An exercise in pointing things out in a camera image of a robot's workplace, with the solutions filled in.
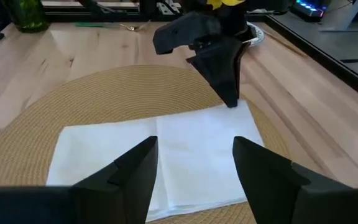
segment wooden table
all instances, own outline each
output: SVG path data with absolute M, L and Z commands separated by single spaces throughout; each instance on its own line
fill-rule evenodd
M 56 87 L 94 72 L 128 65 L 168 65 L 194 70 L 187 47 L 156 55 L 154 30 L 52 24 L 21 34 L 12 25 L 0 41 L 0 132 L 21 111 Z M 257 24 L 280 37 L 265 24 Z M 309 57 L 266 37 L 242 59 L 241 93 L 281 132 L 291 158 L 358 187 L 358 93 Z

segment tan placemat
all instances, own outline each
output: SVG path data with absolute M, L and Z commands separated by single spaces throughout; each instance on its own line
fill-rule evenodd
M 44 185 L 64 126 L 147 118 L 221 103 L 201 75 L 173 67 L 131 66 L 77 79 L 35 102 L 2 132 L 0 185 Z M 249 108 L 265 145 L 288 157 L 286 145 L 272 123 L 250 102 Z M 248 204 L 242 203 L 154 223 L 255 220 Z

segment black metal frame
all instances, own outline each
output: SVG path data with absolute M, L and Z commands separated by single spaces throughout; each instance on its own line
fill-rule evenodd
M 114 13 L 104 15 L 92 15 L 83 7 L 45 7 L 47 20 L 50 22 L 147 22 L 159 21 L 169 22 L 177 19 L 180 15 L 164 16 L 155 10 L 156 0 L 140 0 L 140 9 L 112 7 L 112 9 L 125 9 L 125 13 Z M 291 43 L 306 52 L 324 68 L 328 69 L 335 76 L 347 83 L 358 92 L 358 73 L 346 67 L 340 60 L 337 60 L 323 52 L 300 35 L 293 32 L 287 26 L 268 14 L 249 14 L 250 22 L 264 22 L 279 34 L 288 39 Z

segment green glass bottle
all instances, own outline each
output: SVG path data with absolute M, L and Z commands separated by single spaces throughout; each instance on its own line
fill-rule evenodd
M 2 0 L 2 3 L 19 31 L 32 33 L 48 29 L 41 0 Z

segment white napkin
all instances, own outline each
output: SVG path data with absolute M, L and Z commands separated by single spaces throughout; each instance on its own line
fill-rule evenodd
M 232 144 L 244 136 L 262 145 L 245 101 L 120 123 L 65 127 L 47 185 L 73 185 L 145 138 L 158 136 L 158 169 L 147 221 L 246 200 Z

